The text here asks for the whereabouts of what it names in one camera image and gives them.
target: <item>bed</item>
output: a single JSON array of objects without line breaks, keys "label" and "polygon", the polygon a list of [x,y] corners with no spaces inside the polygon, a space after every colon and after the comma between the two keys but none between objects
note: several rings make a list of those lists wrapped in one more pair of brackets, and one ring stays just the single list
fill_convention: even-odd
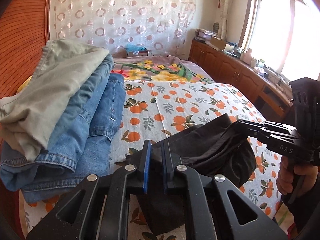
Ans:
[{"label": "bed", "polygon": [[[264,117],[235,87],[215,83],[192,62],[176,57],[115,58],[113,72],[125,78],[126,101],[120,130],[112,142],[112,162],[142,149],[145,139],[160,141],[194,124],[204,124],[227,113],[231,121],[246,119],[263,122]],[[270,218],[280,207],[276,189],[280,157],[255,138],[248,138],[256,155],[257,168],[240,190]],[[29,232],[58,201],[59,196],[26,203],[20,198],[20,221]],[[162,236],[154,236],[135,196],[129,207],[128,239],[185,238],[184,226]]]}]

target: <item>denim jeans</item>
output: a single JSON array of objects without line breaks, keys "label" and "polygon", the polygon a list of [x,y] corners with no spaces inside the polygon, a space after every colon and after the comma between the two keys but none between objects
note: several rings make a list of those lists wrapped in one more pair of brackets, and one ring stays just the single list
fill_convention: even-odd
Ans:
[{"label": "denim jeans", "polygon": [[20,188],[26,202],[34,203],[68,191],[90,173],[109,174],[111,141],[124,106],[123,82],[122,75],[113,73],[104,79],[67,132],[34,162],[4,143],[0,176],[6,188]]},{"label": "denim jeans", "polygon": [[69,99],[68,105],[56,123],[48,141],[48,148],[51,148],[59,137],[70,127],[71,123],[78,116],[87,100],[92,96],[96,87],[105,79],[109,78],[110,71],[115,63],[111,54],[108,54],[97,67],[80,89]]}]

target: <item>white wall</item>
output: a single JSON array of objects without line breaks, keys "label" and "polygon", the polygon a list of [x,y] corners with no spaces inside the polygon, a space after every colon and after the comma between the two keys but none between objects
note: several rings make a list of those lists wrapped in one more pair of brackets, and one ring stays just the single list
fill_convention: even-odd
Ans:
[{"label": "white wall", "polygon": [[247,10],[247,3],[248,0],[232,0],[227,21],[227,41],[236,43],[239,42],[242,28],[244,25],[244,17]]},{"label": "white wall", "polygon": [[216,10],[219,0],[196,0],[196,12],[190,24],[189,31],[185,41],[185,55],[189,56],[191,42],[195,36],[196,28],[212,30],[213,24],[216,22]]}]

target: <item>finger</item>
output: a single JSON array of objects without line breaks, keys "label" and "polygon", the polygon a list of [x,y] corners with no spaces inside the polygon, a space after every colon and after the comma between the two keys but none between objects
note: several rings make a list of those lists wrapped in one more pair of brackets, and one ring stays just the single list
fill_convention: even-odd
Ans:
[{"label": "finger", "polygon": [[282,161],[280,163],[280,174],[281,174],[282,180],[284,180],[285,182],[287,183],[293,182],[293,174],[284,167],[284,164],[282,163]]},{"label": "finger", "polygon": [[291,193],[292,190],[293,190],[292,184],[284,181],[281,176],[282,176],[282,175],[281,175],[281,172],[279,171],[279,172],[278,172],[278,182],[279,182],[280,186],[281,186],[282,189],[283,189],[284,191],[286,191],[287,193]]},{"label": "finger", "polygon": [[294,173],[297,175],[313,175],[315,170],[317,170],[317,167],[311,164],[295,165],[293,168]]},{"label": "finger", "polygon": [[286,169],[288,167],[289,164],[289,159],[286,156],[281,156],[281,163],[283,165],[283,167]]},{"label": "finger", "polygon": [[287,192],[282,188],[282,186],[280,185],[280,182],[279,182],[279,178],[276,180],[276,184],[277,184],[277,189],[278,191],[283,194],[283,195],[287,195]]}]

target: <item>window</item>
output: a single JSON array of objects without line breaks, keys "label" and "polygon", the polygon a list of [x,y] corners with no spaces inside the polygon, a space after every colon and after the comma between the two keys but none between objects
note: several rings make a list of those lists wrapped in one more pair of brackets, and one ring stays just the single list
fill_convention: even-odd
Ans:
[{"label": "window", "polygon": [[255,0],[254,8],[244,47],[289,81],[302,77],[318,80],[319,12],[299,0]]}]

